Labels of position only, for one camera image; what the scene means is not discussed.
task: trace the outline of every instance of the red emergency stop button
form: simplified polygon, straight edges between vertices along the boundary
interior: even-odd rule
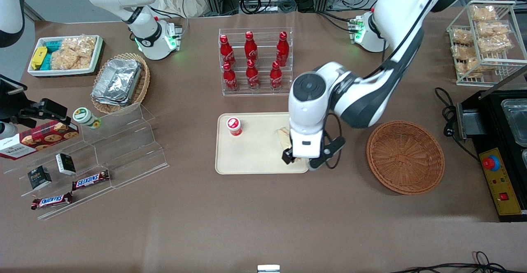
[[[482,161],[483,168],[491,170],[491,171],[497,171],[499,169],[499,160],[495,155],[490,155],[483,159]]]
[[[499,199],[501,201],[506,201],[508,200],[508,194],[507,193],[499,193]]]

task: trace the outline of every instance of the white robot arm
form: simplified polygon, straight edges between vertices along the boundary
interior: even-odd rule
[[[0,48],[17,42],[24,25],[24,0],[0,0]]]
[[[361,78],[344,66],[330,62],[305,72],[289,93],[290,138],[293,157],[310,158],[310,168],[320,167],[344,145],[324,145],[329,110],[350,127],[366,128],[381,117],[395,87],[406,73],[423,40],[425,16],[456,0],[378,0],[371,19],[369,39],[385,38],[394,52],[380,67]]]
[[[175,26],[156,21],[145,6],[156,0],[89,0],[93,5],[118,16],[135,35],[135,40],[148,59],[159,60],[176,50]]]

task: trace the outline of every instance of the brown woven basket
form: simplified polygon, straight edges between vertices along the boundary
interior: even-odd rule
[[[137,83],[137,86],[135,87],[135,93],[133,95],[132,102],[130,103],[130,105],[134,104],[134,103],[141,103],[141,102],[143,102],[143,100],[145,99],[145,96],[147,95],[148,85],[150,84],[150,70],[148,69],[148,66],[147,66],[147,63],[145,62],[145,60],[143,58],[141,58],[141,56],[139,56],[139,55],[130,54],[130,53],[117,55],[117,56],[113,57],[112,59],[126,59],[126,60],[134,59],[134,60],[136,60],[136,61],[141,63],[142,68],[141,68],[141,74],[139,75],[140,78],[139,78],[139,81]],[[96,86],[96,84],[97,84],[97,82],[98,82],[98,80],[100,78],[100,74],[104,70],[104,67],[107,66],[108,62],[110,62],[110,60],[108,60],[106,63],[104,63],[104,65],[99,69],[99,72],[97,74],[97,78],[95,80],[95,83],[93,84],[94,87]],[[107,113],[107,114],[116,112],[117,110],[120,110],[121,108],[124,108],[124,106],[102,104],[102,103],[99,103],[99,102],[95,101],[94,99],[92,99],[92,102],[93,102],[93,105],[97,108],[98,111],[103,112],[103,113]]]
[[[445,157],[435,138],[409,121],[377,127],[369,137],[366,155],[377,179],[400,194],[431,191],[445,171]]]

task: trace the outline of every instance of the small black box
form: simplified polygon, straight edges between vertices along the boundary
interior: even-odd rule
[[[73,165],[73,159],[63,153],[60,153],[56,156],[58,171],[67,175],[75,174],[75,166]]]
[[[31,172],[28,173],[28,177],[30,178],[33,190],[41,189],[51,183],[51,176],[47,172],[47,168],[44,166],[38,166],[36,169],[31,170]]]

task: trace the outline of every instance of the cookie box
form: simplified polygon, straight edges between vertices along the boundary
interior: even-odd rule
[[[12,138],[0,140],[0,157],[17,160],[77,136],[79,129],[74,124],[66,126],[58,121],[50,121]]]
[[[34,77],[68,77],[68,76],[82,76],[82,75],[92,75],[96,70],[98,60],[100,58],[100,51],[103,46],[103,39],[99,35],[90,35],[97,38],[95,48],[92,53],[92,60],[90,62],[90,67],[83,69],[66,69],[66,70],[34,70],[31,66],[31,62],[28,64],[28,73]],[[63,40],[64,38],[74,38],[79,37],[79,35],[74,36],[57,36],[57,37],[43,37],[39,38],[36,42],[35,49],[31,53],[31,57],[36,52],[36,50],[45,46],[46,42],[54,42],[57,40]]]

